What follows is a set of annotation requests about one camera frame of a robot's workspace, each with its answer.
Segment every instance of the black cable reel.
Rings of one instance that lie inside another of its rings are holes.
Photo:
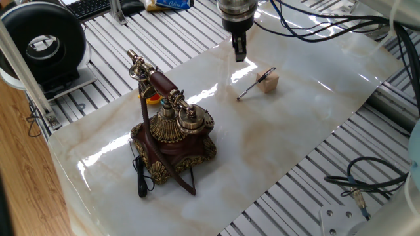
[[[79,78],[77,67],[85,54],[86,37],[69,10],[53,3],[32,2],[13,7],[1,20],[45,92]],[[2,53],[0,68],[18,79]]]

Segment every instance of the white pole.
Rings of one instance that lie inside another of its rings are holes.
[[[37,81],[33,77],[28,65],[20,54],[18,48],[14,44],[14,41],[7,31],[4,23],[0,20],[0,50],[5,55],[5,58],[12,66],[14,72],[17,74],[19,80],[25,86],[30,98],[37,106],[39,112],[52,126],[52,129],[56,130],[61,127],[58,122],[56,115],[53,112],[50,104],[45,98],[41,88],[39,88]]]

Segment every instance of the connector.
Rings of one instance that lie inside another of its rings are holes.
[[[363,198],[362,193],[360,192],[360,190],[352,187],[350,188],[353,198],[356,201],[356,205],[359,207],[360,211],[362,212],[362,216],[364,218],[366,218],[366,220],[370,219],[370,214],[368,213],[368,210],[366,209],[366,202],[365,199]]]

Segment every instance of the black cable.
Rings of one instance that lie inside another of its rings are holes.
[[[328,27],[324,27],[324,28],[319,29],[319,30],[317,30],[315,32],[312,32],[312,33],[308,33],[308,34],[305,34],[305,35],[299,35],[285,21],[285,18],[283,17],[281,10],[278,9],[276,4],[274,3],[274,0],[270,0],[271,4],[276,9],[276,12],[278,13],[278,15],[280,17],[280,22],[282,23],[282,25],[285,28],[287,28],[287,30],[291,33],[291,35],[272,31],[270,29],[267,29],[267,28],[261,26],[258,23],[256,23],[256,25],[258,25],[258,27],[261,27],[263,30],[266,30],[270,33],[274,33],[276,35],[281,35],[281,36],[284,36],[284,37],[296,37],[296,38],[298,38],[302,41],[308,42],[308,43],[317,43],[317,42],[323,42],[323,41],[327,41],[327,40],[330,40],[330,39],[334,39],[338,36],[341,36],[341,35],[349,32],[349,31],[357,30],[358,28],[365,27],[365,26],[370,26],[370,25],[374,25],[374,24],[381,24],[381,25],[389,26],[389,20],[386,19],[386,18],[380,17],[380,16],[331,16],[331,15],[314,14],[314,13],[311,13],[311,12],[307,12],[305,10],[298,9],[298,8],[293,7],[291,5],[288,5],[287,3],[284,3],[281,0],[276,0],[276,1],[280,3],[280,8],[282,7],[282,5],[285,5],[285,6],[291,8],[293,10],[296,10],[296,11],[301,12],[303,14],[307,14],[309,16],[316,16],[316,17],[320,17],[320,18],[344,19],[340,22],[336,22],[335,25],[342,24],[345,21],[351,21],[351,20],[367,20],[367,22],[363,22],[363,23],[360,23],[356,26],[352,26],[348,29],[345,29],[345,30],[343,30],[339,33],[336,33],[334,35],[331,35],[329,37],[324,37],[324,38],[321,38],[321,39],[307,39],[306,37],[308,37],[310,35],[314,35],[314,34],[320,32],[320,31],[326,30],[326,29],[332,27],[334,24],[331,24]],[[417,104],[420,104],[420,80],[419,80],[420,59],[419,59],[419,55],[417,53],[416,48],[414,47],[414,44],[413,44],[412,40],[410,39],[410,36],[408,35],[407,31],[401,26],[401,24],[399,24],[398,22],[395,22],[394,23],[394,30],[395,30],[397,36],[399,37],[399,39],[406,46],[407,55],[408,55],[408,58],[409,58],[409,66],[411,68],[411,78],[412,78],[411,83],[413,85],[413,90],[414,90],[414,93],[415,93],[416,102],[417,102]]]
[[[36,134],[36,135],[31,134],[33,124],[36,123],[36,119],[38,119],[40,117],[36,114],[36,112],[38,111],[38,108],[35,106],[33,101],[29,102],[29,109],[31,111],[31,115],[26,118],[26,122],[31,123],[31,125],[29,126],[29,130],[28,130],[28,136],[31,137],[31,138],[35,138],[35,137],[38,137],[42,134],[41,131],[39,131],[39,134]]]
[[[324,180],[329,182],[330,184],[336,184],[336,185],[340,185],[340,186],[345,186],[345,187],[355,187],[358,189],[378,189],[378,188],[382,188],[382,187],[389,187],[389,186],[393,186],[395,184],[399,184],[403,181],[406,180],[408,176],[407,174],[404,174],[403,176],[400,176],[398,178],[395,178],[393,180],[390,181],[386,181],[386,182],[382,182],[379,184],[362,184],[362,183],[358,183],[356,182],[356,184],[351,184],[348,182],[347,178],[345,177],[341,177],[341,176],[326,176],[324,177]]]
[[[391,170],[395,171],[397,174],[403,176],[405,173],[403,173],[400,169],[396,168],[393,164],[389,163],[388,161],[384,161],[380,158],[376,158],[376,157],[359,157],[356,158],[354,160],[352,160],[348,166],[347,166],[347,176],[352,175],[351,174],[351,169],[353,167],[354,164],[356,164],[359,161],[376,161],[378,163],[381,163],[382,165],[385,165],[386,167],[390,168]]]
[[[131,146],[131,141],[130,141],[130,149],[131,149],[131,153],[133,154],[133,157],[134,157],[133,167],[137,172],[137,192],[138,192],[138,196],[143,198],[143,197],[147,196],[147,191],[153,191],[153,189],[155,189],[155,182],[151,177],[144,175],[144,171],[143,171],[144,162],[143,162],[141,156],[138,155],[136,157],[136,155],[134,154],[133,147]],[[151,189],[148,188],[145,178],[149,178],[153,182],[153,187]]]
[[[397,174],[400,175],[400,177],[395,178],[393,180],[387,181],[387,182],[383,182],[383,183],[379,183],[379,184],[367,184],[363,181],[359,181],[359,180],[355,180],[351,174],[351,168],[359,161],[375,161],[378,163],[381,163],[382,165],[385,165],[387,167],[389,167],[391,170],[395,171]],[[392,190],[386,190],[386,191],[382,191],[379,188],[383,188],[383,187],[389,187],[395,184],[399,184],[402,183],[406,180],[408,173],[404,174],[401,170],[399,170],[398,168],[396,168],[393,164],[384,161],[382,159],[376,158],[376,157],[359,157],[356,158],[355,160],[351,161],[348,166],[347,166],[347,177],[342,177],[342,176],[326,176],[324,177],[324,180],[331,183],[331,184],[336,184],[339,186],[346,186],[346,187],[353,187],[355,188],[355,190],[360,190],[360,191],[366,191],[366,192],[372,192],[372,193],[380,193],[382,195],[384,194],[389,194],[392,193],[393,191],[396,191],[400,186],[398,186],[398,188],[392,189]],[[352,192],[344,192],[342,193],[342,196],[347,196],[350,195]]]
[[[403,63],[403,65],[404,65],[404,68],[406,69],[406,72],[407,72],[407,75],[408,75],[408,77],[409,77],[409,80],[410,80],[411,82],[413,82],[413,78],[411,77],[411,72],[410,72],[410,70],[408,69],[406,59],[404,58],[404,53],[402,52],[402,46],[401,46],[401,39],[400,39],[400,36],[399,36],[399,35],[397,35],[397,36],[396,36],[396,38],[397,38],[397,40],[398,40],[398,47],[400,48],[400,54],[401,54],[401,60],[402,60],[402,63]]]

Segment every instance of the wooden surface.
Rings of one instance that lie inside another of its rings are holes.
[[[0,172],[15,235],[71,235],[45,139],[28,136],[30,110],[24,93],[0,81],[0,94]],[[36,124],[31,133],[39,133]]]
[[[11,0],[0,0],[0,8],[6,7]]]

